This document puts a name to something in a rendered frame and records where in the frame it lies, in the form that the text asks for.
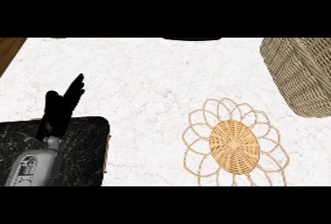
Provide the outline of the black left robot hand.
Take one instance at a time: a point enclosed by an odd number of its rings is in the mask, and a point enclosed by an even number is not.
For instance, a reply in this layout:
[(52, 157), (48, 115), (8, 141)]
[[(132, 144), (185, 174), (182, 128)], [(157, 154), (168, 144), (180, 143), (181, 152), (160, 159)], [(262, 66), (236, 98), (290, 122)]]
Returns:
[(55, 90), (47, 92), (45, 115), (36, 133), (36, 139), (41, 141), (48, 137), (63, 137), (67, 133), (73, 112), (86, 92), (83, 80), (85, 75), (81, 74), (64, 95)]

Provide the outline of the flower-shaped wicker placemat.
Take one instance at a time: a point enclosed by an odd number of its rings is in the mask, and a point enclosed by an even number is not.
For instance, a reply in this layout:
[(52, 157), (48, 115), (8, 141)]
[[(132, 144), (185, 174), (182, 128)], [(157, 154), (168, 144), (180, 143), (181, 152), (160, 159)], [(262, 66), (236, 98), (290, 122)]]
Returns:
[(258, 186), (253, 171), (259, 170), (270, 186), (276, 185), (273, 174), (281, 175), (287, 186), (290, 156), (268, 114), (249, 103), (211, 98), (190, 113), (190, 118), (181, 136), (187, 146), (184, 169), (197, 178), (199, 185), (211, 177), (219, 185), (221, 172), (227, 171), (233, 175), (233, 186), (239, 186), (239, 176), (246, 176), (250, 185)]

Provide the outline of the beige wicker basket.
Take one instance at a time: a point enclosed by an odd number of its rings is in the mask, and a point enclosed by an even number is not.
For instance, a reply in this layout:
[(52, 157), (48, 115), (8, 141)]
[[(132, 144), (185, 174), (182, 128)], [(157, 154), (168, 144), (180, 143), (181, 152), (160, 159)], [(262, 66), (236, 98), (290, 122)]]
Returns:
[(331, 38), (265, 38), (261, 54), (295, 113), (331, 116)]

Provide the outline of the black marble cutting board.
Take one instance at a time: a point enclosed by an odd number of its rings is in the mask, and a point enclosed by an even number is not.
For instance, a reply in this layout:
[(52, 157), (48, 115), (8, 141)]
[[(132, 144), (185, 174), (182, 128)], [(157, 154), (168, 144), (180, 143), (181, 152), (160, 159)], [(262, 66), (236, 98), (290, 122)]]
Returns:
[[(44, 150), (36, 139), (41, 121), (0, 122), (0, 186), (7, 185), (17, 157)], [(103, 116), (75, 117), (63, 137), (64, 160), (54, 186), (101, 186), (109, 155), (110, 121)]]

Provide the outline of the brown wooden surface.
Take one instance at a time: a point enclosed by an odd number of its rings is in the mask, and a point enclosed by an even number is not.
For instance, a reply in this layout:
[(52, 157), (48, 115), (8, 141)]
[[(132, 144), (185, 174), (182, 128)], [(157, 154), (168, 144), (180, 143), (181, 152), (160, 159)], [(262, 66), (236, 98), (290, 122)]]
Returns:
[(0, 77), (26, 42), (27, 38), (0, 38)]

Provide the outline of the black object at edge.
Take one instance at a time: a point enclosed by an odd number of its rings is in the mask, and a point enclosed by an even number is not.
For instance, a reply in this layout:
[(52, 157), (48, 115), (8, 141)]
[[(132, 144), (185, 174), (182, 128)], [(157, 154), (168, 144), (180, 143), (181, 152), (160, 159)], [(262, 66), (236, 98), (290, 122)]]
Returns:
[(205, 41), (216, 41), (221, 40), (222, 38), (165, 38), (168, 40), (174, 41), (187, 41), (187, 42), (205, 42)]

